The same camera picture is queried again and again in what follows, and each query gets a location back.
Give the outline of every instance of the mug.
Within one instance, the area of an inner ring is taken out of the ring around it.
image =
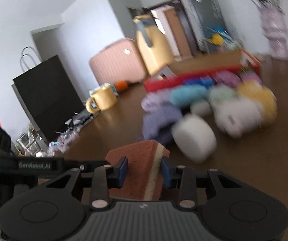
[[[117,98],[110,85],[103,86],[95,91],[86,101],[86,109],[89,113],[95,114],[101,110],[113,107]]]

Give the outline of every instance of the teal plush toy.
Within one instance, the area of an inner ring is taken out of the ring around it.
[[[193,102],[207,95],[207,89],[201,85],[178,86],[171,91],[170,102],[178,108],[188,108]]]

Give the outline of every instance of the screw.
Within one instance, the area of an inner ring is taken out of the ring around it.
[[[107,207],[108,202],[103,199],[97,199],[92,202],[92,206],[95,208],[104,208]]]
[[[195,206],[195,202],[190,199],[185,199],[180,202],[180,206],[183,208],[192,208]]]

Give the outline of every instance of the pink vase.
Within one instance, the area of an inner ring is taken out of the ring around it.
[[[288,30],[283,13],[275,7],[260,8],[262,29],[269,40],[273,59],[288,61]]]

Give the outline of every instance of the cream stripe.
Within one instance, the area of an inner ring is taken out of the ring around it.
[[[149,174],[148,184],[145,190],[144,200],[150,201],[153,198],[154,189],[156,186],[156,179],[158,172],[160,170],[160,164],[161,164],[161,158],[163,156],[164,152],[164,146],[161,144],[157,145],[155,156],[154,156],[154,162],[151,169],[151,172]]]

